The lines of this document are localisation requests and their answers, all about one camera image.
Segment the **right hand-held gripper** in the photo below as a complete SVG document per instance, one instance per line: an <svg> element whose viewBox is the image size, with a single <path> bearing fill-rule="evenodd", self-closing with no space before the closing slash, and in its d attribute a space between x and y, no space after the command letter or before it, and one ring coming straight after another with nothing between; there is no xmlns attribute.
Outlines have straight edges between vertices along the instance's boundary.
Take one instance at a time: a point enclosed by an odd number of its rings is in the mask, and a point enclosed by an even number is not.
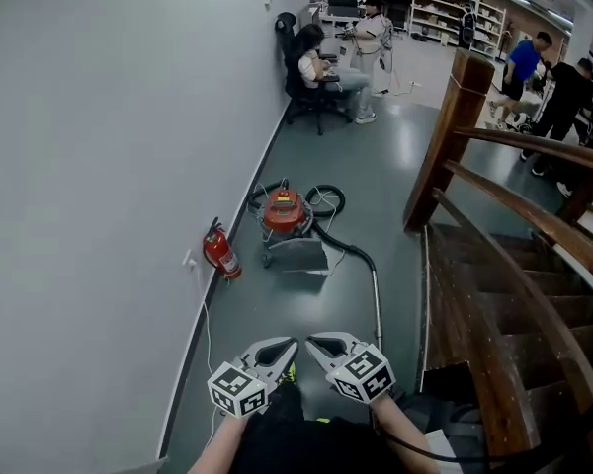
<svg viewBox="0 0 593 474"><path fill-rule="evenodd" d="M394 384L388 359L374 345L361 345L346 332L322 332L308 336L305 347L326 374L328 382L344 397L371 404Z"/></svg>

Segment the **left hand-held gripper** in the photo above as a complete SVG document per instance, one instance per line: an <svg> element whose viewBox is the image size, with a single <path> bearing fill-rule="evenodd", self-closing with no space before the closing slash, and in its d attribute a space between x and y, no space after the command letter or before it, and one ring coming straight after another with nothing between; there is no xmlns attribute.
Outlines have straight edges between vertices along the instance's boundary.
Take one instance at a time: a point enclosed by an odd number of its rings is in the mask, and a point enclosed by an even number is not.
<svg viewBox="0 0 593 474"><path fill-rule="evenodd" d="M295 361L298 347L294 337L253 343L241 357L224 362L208 380L211 401L236 419L262 412L278 387L277 381Z"/></svg>

